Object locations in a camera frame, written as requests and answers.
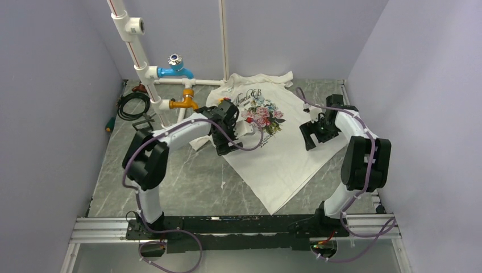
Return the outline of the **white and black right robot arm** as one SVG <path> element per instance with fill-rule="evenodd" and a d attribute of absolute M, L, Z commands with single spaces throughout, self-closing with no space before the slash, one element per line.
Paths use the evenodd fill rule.
<path fill-rule="evenodd" d="M 325 106 L 310 103 L 301 97 L 303 110 L 309 121 L 300 125 L 306 150 L 316 148 L 343 135 L 347 149 L 343 159 L 340 179 L 335 192 L 322 202 L 323 215 L 313 221 L 314 231 L 327 236 L 335 229 L 334 219 L 341 218 L 356 199 L 364 193 L 384 187 L 387 182 L 392 144 L 373 133 L 353 105 L 344 103 L 338 94 L 326 97 Z"/>

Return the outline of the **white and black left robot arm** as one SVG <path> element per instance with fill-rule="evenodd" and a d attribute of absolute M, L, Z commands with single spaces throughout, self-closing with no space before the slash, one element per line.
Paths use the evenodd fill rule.
<path fill-rule="evenodd" d="M 136 132 L 122 167 L 125 178 L 132 181 L 131 187 L 136 190 L 138 219 L 144 220 L 140 229 L 146 237 L 155 239 L 164 228 L 159 187 L 166 176 L 170 154 L 205 136 L 212 138 L 219 156 L 237 150 L 242 143 L 231 144 L 231 141 L 252 132 L 251 125 L 239 116 L 239 109 L 223 100 L 218 106 L 196 110 L 176 125 L 157 131 Z"/>

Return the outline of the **white floral print t-shirt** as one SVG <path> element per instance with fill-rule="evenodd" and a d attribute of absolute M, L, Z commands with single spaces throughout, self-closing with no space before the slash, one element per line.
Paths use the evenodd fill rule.
<path fill-rule="evenodd" d="M 299 126 L 310 117 L 294 90 L 300 87 L 312 102 L 322 104 L 341 93 L 341 80 L 296 80 L 282 76 L 233 74 L 220 86 L 197 86 L 196 101 L 213 106 L 230 98 L 242 120 L 254 120 L 261 131 L 242 140 L 246 151 L 219 157 L 206 137 L 193 142 L 187 178 L 195 182 L 200 214 L 273 214 L 297 200 L 305 186 L 321 185 L 328 197 L 339 183 L 338 169 L 346 145 L 343 136 L 306 151 Z"/>

